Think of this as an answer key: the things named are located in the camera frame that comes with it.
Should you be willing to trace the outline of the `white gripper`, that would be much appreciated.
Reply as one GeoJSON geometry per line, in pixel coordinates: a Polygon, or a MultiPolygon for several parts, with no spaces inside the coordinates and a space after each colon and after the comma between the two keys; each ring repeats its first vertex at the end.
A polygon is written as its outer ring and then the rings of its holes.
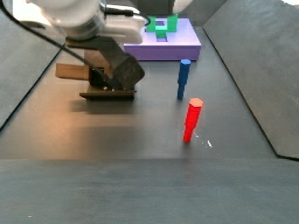
{"type": "Polygon", "coordinates": [[[125,44],[141,44],[145,25],[146,19],[137,13],[133,16],[106,15],[102,36],[125,44]]]}

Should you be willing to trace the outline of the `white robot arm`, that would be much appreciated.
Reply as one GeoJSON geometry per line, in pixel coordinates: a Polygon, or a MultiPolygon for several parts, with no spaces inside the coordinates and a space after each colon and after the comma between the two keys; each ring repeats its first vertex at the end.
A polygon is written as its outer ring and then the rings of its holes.
{"type": "Polygon", "coordinates": [[[14,0],[14,16],[35,22],[67,38],[111,37],[118,43],[141,44],[143,16],[179,14],[193,0],[14,0]]]}

